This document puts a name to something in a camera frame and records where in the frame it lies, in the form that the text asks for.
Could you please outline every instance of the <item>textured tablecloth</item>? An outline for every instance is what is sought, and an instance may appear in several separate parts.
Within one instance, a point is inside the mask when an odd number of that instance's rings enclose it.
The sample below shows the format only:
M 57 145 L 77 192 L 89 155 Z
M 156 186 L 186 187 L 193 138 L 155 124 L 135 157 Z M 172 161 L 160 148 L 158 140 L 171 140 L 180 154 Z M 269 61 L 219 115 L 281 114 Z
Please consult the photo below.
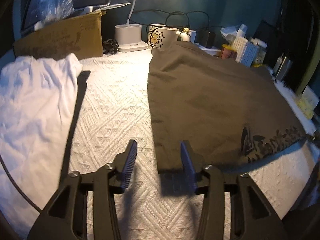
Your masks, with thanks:
M 147 95 L 151 57 L 147 49 L 81 61 L 83 70 L 91 74 L 69 169 L 96 171 L 123 152 L 129 139 L 135 139 L 138 154 L 129 188 L 115 197 L 122 239 L 194 239 L 203 196 L 194 196 L 181 174 L 161 179 L 157 174 Z M 280 218 L 301 193 L 318 155 L 313 145 L 305 143 L 300 148 L 295 144 L 250 172 Z M 93 239 L 92 195 L 88 202 L 88 237 Z M 230 198 L 226 194 L 225 239 L 229 234 Z

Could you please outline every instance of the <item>teal wall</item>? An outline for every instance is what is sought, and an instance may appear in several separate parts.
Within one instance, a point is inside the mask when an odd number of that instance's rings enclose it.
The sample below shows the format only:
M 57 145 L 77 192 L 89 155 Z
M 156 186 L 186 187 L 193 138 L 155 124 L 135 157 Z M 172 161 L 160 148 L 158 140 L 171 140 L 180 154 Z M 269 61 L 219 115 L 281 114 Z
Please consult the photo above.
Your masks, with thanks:
M 275 24 L 280 11 L 281 0 L 137 0 L 135 10 L 160 9 L 165 11 L 193 11 L 202 10 L 210 15 L 210 25 L 239 25 L 248 26 L 248 35 L 253 35 L 260 21 L 263 19 L 270 24 Z M 102 20 L 103 32 L 110 31 L 116 24 L 126 22 L 126 15 L 131 6 L 113 9 L 107 12 Z M 163 22 L 166 15 L 161 13 L 140 13 L 132 17 L 133 20 L 149 24 Z M 191 28 L 205 26 L 206 16 L 202 14 L 190 15 Z M 170 18 L 168 24 L 186 24 L 184 16 Z

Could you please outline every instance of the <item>metal bolt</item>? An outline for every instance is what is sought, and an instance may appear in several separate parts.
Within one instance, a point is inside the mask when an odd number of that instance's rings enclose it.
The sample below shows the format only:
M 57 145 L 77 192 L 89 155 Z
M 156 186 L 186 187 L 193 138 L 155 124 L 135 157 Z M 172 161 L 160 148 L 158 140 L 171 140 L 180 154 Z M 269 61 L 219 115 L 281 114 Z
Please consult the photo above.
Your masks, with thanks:
M 240 175 L 241 178 L 248 178 L 249 177 L 249 174 L 248 173 L 245 173 L 245 174 L 242 174 Z
M 205 169 L 205 170 L 208 170 L 208 169 L 210 169 L 211 168 L 211 164 L 206 164 L 203 168 Z
M 115 166 L 113 165 L 113 163 L 107 163 L 106 165 L 104 165 L 104 167 L 107 169 L 107 170 L 112 170 L 115 168 Z
M 74 178 L 74 177 L 77 177 L 80 175 L 80 172 L 79 171 L 72 171 L 69 173 L 69 176 Z

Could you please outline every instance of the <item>brown fabric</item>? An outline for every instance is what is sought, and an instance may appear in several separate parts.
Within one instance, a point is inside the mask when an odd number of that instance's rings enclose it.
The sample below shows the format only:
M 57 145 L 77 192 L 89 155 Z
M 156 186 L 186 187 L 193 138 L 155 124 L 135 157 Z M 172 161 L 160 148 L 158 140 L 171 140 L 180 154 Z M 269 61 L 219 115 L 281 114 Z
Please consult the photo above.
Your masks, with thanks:
M 265 68 L 215 58 L 183 41 L 152 54 L 148 99 L 159 173 L 182 169 L 181 140 L 206 163 L 226 168 L 305 136 Z

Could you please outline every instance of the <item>white basket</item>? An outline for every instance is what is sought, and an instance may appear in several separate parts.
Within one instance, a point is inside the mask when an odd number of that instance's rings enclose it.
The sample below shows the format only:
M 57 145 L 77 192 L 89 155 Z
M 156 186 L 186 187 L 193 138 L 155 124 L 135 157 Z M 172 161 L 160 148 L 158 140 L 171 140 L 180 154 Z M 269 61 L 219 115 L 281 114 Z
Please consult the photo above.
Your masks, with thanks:
M 252 61 L 257 56 L 259 47 L 253 45 L 246 38 L 236 37 L 235 41 L 232 43 L 232 47 L 237 51 L 236 62 L 242 63 L 247 67 L 250 67 Z

